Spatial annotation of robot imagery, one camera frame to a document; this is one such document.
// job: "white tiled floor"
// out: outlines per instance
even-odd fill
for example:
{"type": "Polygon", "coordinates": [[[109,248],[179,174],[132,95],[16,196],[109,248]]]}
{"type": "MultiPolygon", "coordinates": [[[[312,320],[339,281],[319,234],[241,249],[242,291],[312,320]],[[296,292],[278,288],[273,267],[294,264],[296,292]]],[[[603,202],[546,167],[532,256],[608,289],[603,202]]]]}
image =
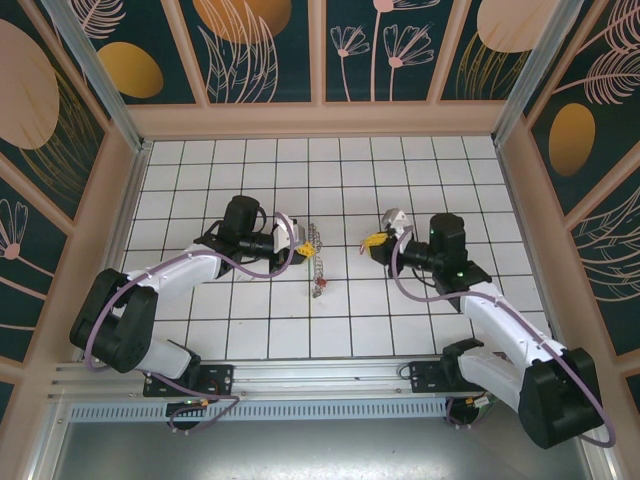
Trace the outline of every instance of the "white tiled floor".
{"type": "MultiPolygon", "coordinates": [[[[392,207],[412,214],[422,240],[433,214],[461,215],[470,257],[549,331],[488,137],[157,142],[142,190],[126,271],[177,255],[240,193],[270,217],[275,208],[321,233],[328,285],[317,299],[302,265],[272,281],[234,272],[160,302],[154,334],[206,360],[424,355],[474,333],[494,347],[449,303],[411,302],[382,266],[360,256],[392,207]]],[[[436,296],[410,272],[402,277],[412,293],[436,296]]]]}

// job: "white tile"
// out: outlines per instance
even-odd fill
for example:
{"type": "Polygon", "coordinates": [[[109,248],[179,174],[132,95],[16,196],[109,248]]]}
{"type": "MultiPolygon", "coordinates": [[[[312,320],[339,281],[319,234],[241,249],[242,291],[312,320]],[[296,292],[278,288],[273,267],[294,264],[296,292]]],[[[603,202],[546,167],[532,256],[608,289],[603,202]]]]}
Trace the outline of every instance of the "white tile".
{"type": "Polygon", "coordinates": [[[184,345],[187,339],[189,322],[154,322],[153,336],[158,340],[173,340],[184,345]]]}
{"type": "Polygon", "coordinates": [[[202,218],[170,220],[164,248],[185,249],[202,235],[202,218]]]}
{"type": "Polygon", "coordinates": [[[461,137],[433,137],[436,158],[467,158],[461,137]]]}
{"type": "Polygon", "coordinates": [[[213,320],[229,318],[230,303],[230,283],[202,283],[196,286],[193,293],[191,319],[213,320]]]}
{"type": "Polygon", "coordinates": [[[195,140],[185,142],[182,164],[213,162],[213,140],[195,140]]]}
{"type": "Polygon", "coordinates": [[[342,217],[311,217],[310,223],[315,224],[322,244],[327,247],[344,245],[344,224],[342,217]]]}
{"type": "Polygon", "coordinates": [[[177,297],[168,298],[160,295],[156,308],[156,320],[189,320],[192,296],[193,289],[177,297]]]}
{"type": "Polygon", "coordinates": [[[436,158],[431,137],[402,137],[402,148],[406,160],[433,160],[436,158]]]}
{"type": "Polygon", "coordinates": [[[209,197],[207,198],[205,216],[208,218],[224,217],[227,205],[235,195],[240,195],[240,190],[210,190],[209,197]]]}
{"type": "Polygon", "coordinates": [[[389,317],[351,319],[354,357],[393,355],[389,317]]]}
{"type": "Polygon", "coordinates": [[[504,183],[498,160],[469,160],[473,181],[478,184],[504,183]]]}
{"type": "Polygon", "coordinates": [[[371,143],[368,138],[341,138],[342,160],[371,160],[371,143]]]}
{"type": "Polygon", "coordinates": [[[337,138],[310,138],[309,161],[332,162],[340,160],[340,147],[337,138]]]}
{"type": "Polygon", "coordinates": [[[142,190],[174,190],[178,178],[178,165],[151,165],[147,169],[142,190]]]}
{"type": "Polygon", "coordinates": [[[345,187],[375,185],[372,162],[342,162],[342,184],[345,187]]]}
{"type": "Polygon", "coordinates": [[[171,218],[202,218],[206,203],[205,190],[178,191],[173,199],[171,218]]]}
{"type": "Polygon", "coordinates": [[[347,278],[347,259],[344,247],[325,247],[320,251],[324,278],[343,280],[347,278]]]}
{"type": "Polygon", "coordinates": [[[342,317],[349,315],[347,282],[332,280],[322,291],[322,295],[311,299],[312,317],[342,317]]]}
{"type": "Polygon", "coordinates": [[[169,218],[173,192],[142,192],[136,220],[169,218]]]}
{"type": "Polygon", "coordinates": [[[160,263],[161,256],[162,251],[160,250],[127,252],[122,270],[124,272],[133,272],[134,270],[144,270],[147,267],[153,267],[155,264],[160,263]]]}
{"type": "Polygon", "coordinates": [[[441,185],[438,164],[435,160],[406,162],[409,185],[441,185]]]}
{"type": "MultiPolygon", "coordinates": [[[[250,272],[268,274],[269,273],[269,261],[268,260],[258,260],[256,263],[252,263],[250,265],[246,265],[244,268],[249,270],[250,272]]],[[[256,278],[253,275],[249,275],[248,273],[242,272],[239,269],[235,269],[233,271],[233,281],[238,282],[268,282],[268,279],[256,278]]]]}
{"type": "Polygon", "coordinates": [[[488,243],[469,243],[467,244],[467,251],[469,252],[469,260],[475,262],[489,275],[498,274],[493,260],[493,253],[491,252],[491,245],[488,243]]]}
{"type": "Polygon", "coordinates": [[[276,212],[291,217],[309,214],[309,190],[306,188],[276,189],[276,212]]]}
{"type": "Polygon", "coordinates": [[[413,211],[409,187],[378,187],[376,190],[380,215],[390,208],[399,208],[406,213],[413,211]]]}
{"type": "Polygon", "coordinates": [[[492,242],[521,242],[520,229],[513,213],[484,213],[484,221],[492,242]]]}
{"type": "Polygon", "coordinates": [[[469,162],[466,160],[438,161],[443,185],[468,185],[473,183],[469,162]]]}
{"type": "Polygon", "coordinates": [[[491,248],[500,275],[531,274],[531,264],[523,243],[493,243],[491,248]]]}
{"type": "Polygon", "coordinates": [[[311,319],[311,357],[350,357],[351,328],[348,318],[311,319]]]}
{"type": "Polygon", "coordinates": [[[374,187],[365,188],[345,188],[344,213],[347,215],[366,213],[378,214],[378,204],[376,202],[376,189],[374,187]]]}
{"type": "Polygon", "coordinates": [[[130,250],[162,250],[169,220],[136,220],[129,240],[130,250]]]}
{"type": "Polygon", "coordinates": [[[307,163],[281,163],[276,168],[276,188],[307,187],[307,163]]]}
{"type": "Polygon", "coordinates": [[[436,340],[436,353],[452,343],[473,338],[471,323],[464,315],[431,315],[433,336],[436,340]]]}
{"type": "Polygon", "coordinates": [[[389,303],[385,280],[350,280],[351,315],[387,315],[389,303]]]}
{"type": "MultiPolygon", "coordinates": [[[[439,297],[440,294],[436,291],[435,288],[427,287],[427,296],[429,298],[439,297]]],[[[435,302],[429,302],[429,312],[431,315],[433,314],[442,314],[442,313],[458,313],[453,305],[449,302],[449,300],[437,300],[435,302]]]]}
{"type": "Polygon", "coordinates": [[[410,187],[414,213],[440,213],[445,211],[442,187],[410,187]]]}
{"type": "Polygon", "coordinates": [[[218,140],[213,155],[213,163],[244,162],[244,140],[218,140]]]}
{"type": "Polygon", "coordinates": [[[509,192],[504,185],[478,185],[480,206],[484,212],[510,212],[513,210],[509,192]]]}
{"type": "Polygon", "coordinates": [[[306,138],[278,140],[278,162],[306,162],[307,160],[306,138]]]}
{"type": "Polygon", "coordinates": [[[308,358],[309,320],[304,318],[271,320],[269,358],[308,358]]]}
{"type": "Polygon", "coordinates": [[[187,348],[203,360],[224,360],[229,322],[189,322],[187,348]]]}
{"type": "Polygon", "coordinates": [[[520,311],[542,310],[542,302],[532,276],[500,277],[505,298],[520,311]]]}
{"type": "Polygon", "coordinates": [[[468,243],[485,243],[489,241],[481,213],[461,213],[459,216],[464,220],[464,231],[468,243]]]}
{"type": "Polygon", "coordinates": [[[357,215],[345,218],[347,228],[347,245],[362,245],[370,235],[380,231],[378,215],[357,215]]]}
{"type": "Polygon", "coordinates": [[[349,278],[375,279],[384,278],[384,267],[374,262],[365,252],[360,255],[360,247],[347,247],[349,278]]]}
{"type": "Polygon", "coordinates": [[[480,205],[473,186],[448,185],[443,187],[449,212],[479,212],[480,205]]]}
{"type": "Polygon", "coordinates": [[[245,164],[242,188],[273,188],[275,185],[275,181],[275,163],[245,164]]]}
{"type": "Polygon", "coordinates": [[[214,164],[211,167],[211,181],[209,188],[229,189],[242,187],[242,172],[244,165],[238,164],[214,164]]]}
{"type": "Polygon", "coordinates": [[[177,190],[206,190],[209,187],[211,165],[180,165],[177,190]]]}
{"type": "Polygon", "coordinates": [[[231,320],[227,359],[265,359],[269,343],[268,320],[231,320]]]}
{"type": "MultiPolygon", "coordinates": [[[[409,275],[412,275],[409,268],[405,269],[405,271],[408,272],[409,275]]],[[[427,296],[424,285],[416,280],[413,275],[409,279],[402,280],[402,286],[416,297],[425,298],[427,296]]],[[[391,308],[392,315],[409,313],[422,313],[426,315],[429,313],[429,308],[426,303],[416,302],[405,297],[394,280],[387,280],[387,288],[389,289],[389,307],[391,308]]]]}
{"type": "Polygon", "coordinates": [[[404,162],[374,162],[373,165],[376,172],[376,185],[408,185],[404,162]]]}
{"type": "Polygon", "coordinates": [[[151,150],[151,165],[178,165],[182,157],[184,142],[154,142],[151,150]]]}
{"type": "Polygon", "coordinates": [[[403,160],[400,137],[376,137],[371,139],[375,160],[403,160]]]}
{"type": "Polygon", "coordinates": [[[318,162],[309,164],[309,186],[340,187],[342,172],[340,162],[318,162]]]}
{"type": "Polygon", "coordinates": [[[266,162],[276,161],[276,140],[247,140],[247,151],[244,157],[245,162],[266,162]]]}
{"type": "MultiPolygon", "coordinates": [[[[209,201],[211,201],[212,194],[213,192],[209,192],[209,201]]],[[[264,188],[255,189],[255,190],[251,188],[242,189],[242,195],[258,200],[258,202],[260,203],[260,206],[264,208],[265,213],[269,217],[273,216],[273,210],[274,210],[273,206],[275,201],[275,199],[273,198],[274,196],[273,194],[274,194],[273,189],[264,189],[264,188]]],[[[229,200],[226,200],[226,203],[224,204],[224,208],[226,208],[226,204],[230,200],[231,200],[231,196],[229,197],[229,200]]]]}
{"type": "Polygon", "coordinates": [[[309,214],[342,215],[342,189],[312,188],[309,190],[309,214]]]}
{"type": "Polygon", "coordinates": [[[524,318],[529,320],[534,327],[544,333],[547,337],[553,336],[549,321],[547,320],[547,316],[544,312],[526,312],[523,315],[524,318]]]}
{"type": "Polygon", "coordinates": [[[436,353],[428,315],[391,317],[396,355],[432,355],[436,353]]]}
{"type": "Polygon", "coordinates": [[[271,318],[293,317],[309,317],[309,283],[273,282],[271,318]]]}
{"type": "Polygon", "coordinates": [[[469,158],[496,158],[496,150],[491,137],[463,137],[469,158]]]}
{"type": "Polygon", "coordinates": [[[245,282],[233,285],[231,318],[268,318],[269,282],[245,282]]]}

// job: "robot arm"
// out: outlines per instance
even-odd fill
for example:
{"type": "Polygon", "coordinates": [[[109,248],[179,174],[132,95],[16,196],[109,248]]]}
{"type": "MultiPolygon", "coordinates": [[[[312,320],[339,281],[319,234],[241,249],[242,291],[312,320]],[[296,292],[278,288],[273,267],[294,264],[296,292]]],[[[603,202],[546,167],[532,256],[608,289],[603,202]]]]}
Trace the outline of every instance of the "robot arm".
{"type": "MultiPolygon", "coordinates": [[[[114,310],[107,314],[98,330],[92,355],[120,373],[134,369],[158,373],[192,389],[198,381],[200,357],[185,347],[152,337],[158,298],[169,301],[200,283],[226,275],[233,266],[214,255],[191,254],[210,250],[237,264],[244,257],[266,259],[273,273],[285,263],[291,245],[296,249],[291,262],[294,265],[303,263],[313,253],[305,243],[304,229],[286,215],[276,220],[270,234],[254,231],[259,213],[262,213],[264,227],[266,215],[257,200],[240,195],[233,197],[224,219],[194,240],[184,250],[183,258],[155,275],[148,274],[116,303],[121,313],[114,310]],[[289,237],[289,230],[293,232],[293,239],[289,237]]],[[[98,316],[116,291],[161,265],[129,273],[113,269],[101,272],[72,327],[71,343],[85,349],[98,316]]]]}
{"type": "MultiPolygon", "coordinates": [[[[374,260],[389,266],[390,276],[393,250],[408,226],[404,212],[389,210],[382,219],[384,231],[364,243],[374,260]]],[[[535,338],[499,306],[498,300],[515,310],[491,277],[468,259],[462,218],[453,214],[432,217],[429,243],[418,242],[412,235],[404,238],[398,247],[398,272],[405,266],[432,272],[441,295],[471,291],[496,299],[469,295],[449,299],[458,312],[491,335],[508,358],[495,355],[476,339],[446,347],[440,365],[452,390],[456,384],[470,382],[491,392],[518,413],[525,431],[543,448],[602,425],[594,406],[541,344],[562,357],[600,402],[593,359],[582,349],[567,350],[522,319],[539,337],[535,338]]]]}

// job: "mounting plate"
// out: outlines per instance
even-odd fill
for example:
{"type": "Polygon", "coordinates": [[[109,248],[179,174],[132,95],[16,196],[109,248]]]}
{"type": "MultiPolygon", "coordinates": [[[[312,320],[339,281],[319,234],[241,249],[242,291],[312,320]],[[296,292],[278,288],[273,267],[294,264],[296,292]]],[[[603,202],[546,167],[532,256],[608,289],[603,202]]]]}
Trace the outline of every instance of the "mounting plate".
{"type": "Polygon", "coordinates": [[[413,393],[473,393],[484,392],[484,388],[464,380],[452,385],[440,362],[410,362],[409,376],[413,393]]]}
{"type": "MultiPolygon", "coordinates": [[[[142,395],[147,398],[188,397],[154,377],[146,377],[142,395]]],[[[231,395],[233,365],[202,365],[200,381],[194,390],[208,395],[231,395]]]]}

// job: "flower illustration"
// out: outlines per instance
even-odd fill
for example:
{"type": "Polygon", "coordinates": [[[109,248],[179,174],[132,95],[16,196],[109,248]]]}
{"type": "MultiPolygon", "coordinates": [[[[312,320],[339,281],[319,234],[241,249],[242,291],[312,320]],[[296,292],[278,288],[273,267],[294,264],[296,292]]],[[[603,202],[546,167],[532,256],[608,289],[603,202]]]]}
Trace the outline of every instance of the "flower illustration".
{"type": "Polygon", "coordinates": [[[27,228],[29,209],[16,202],[15,213],[6,198],[0,200],[0,258],[15,260],[20,256],[20,243],[27,228]]]}
{"type": "Polygon", "coordinates": [[[344,32],[340,27],[331,29],[331,40],[336,47],[336,51],[340,56],[340,65],[342,67],[342,83],[344,84],[344,93],[347,96],[347,102],[351,101],[349,96],[349,87],[347,86],[347,76],[344,70],[344,59],[352,55],[360,55],[367,53],[371,48],[369,42],[366,42],[366,36],[362,31],[362,27],[346,27],[344,32]]]}
{"type": "Polygon", "coordinates": [[[440,0],[421,0],[410,2],[409,0],[373,0],[373,6],[380,13],[388,13],[393,10],[418,10],[420,8],[433,7],[440,0]]]}
{"type": "MultiPolygon", "coordinates": [[[[29,209],[26,205],[20,202],[16,202],[15,208],[12,211],[11,205],[6,198],[0,200],[0,259],[4,260],[19,260],[20,262],[28,265],[29,267],[37,270],[40,273],[44,273],[49,277],[53,277],[53,273],[48,272],[44,268],[40,268],[34,265],[30,261],[20,256],[20,245],[24,239],[24,234],[27,229],[27,220],[29,218],[29,209]]],[[[40,300],[46,299],[46,295],[40,292],[31,290],[30,288],[15,283],[7,278],[0,277],[0,283],[3,283],[15,290],[31,295],[32,297],[39,298],[40,300]]],[[[10,328],[6,325],[0,325],[3,328],[10,328]]]]}
{"type": "Polygon", "coordinates": [[[406,27],[398,37],[398,25],[384,29],[384,48],[391,67],[390,101],[393,101],[393,79],[396,68],[420,65],[433,60],[433,50],[428,49],[431,44],[428,30],[429,27],[406,27]]]}

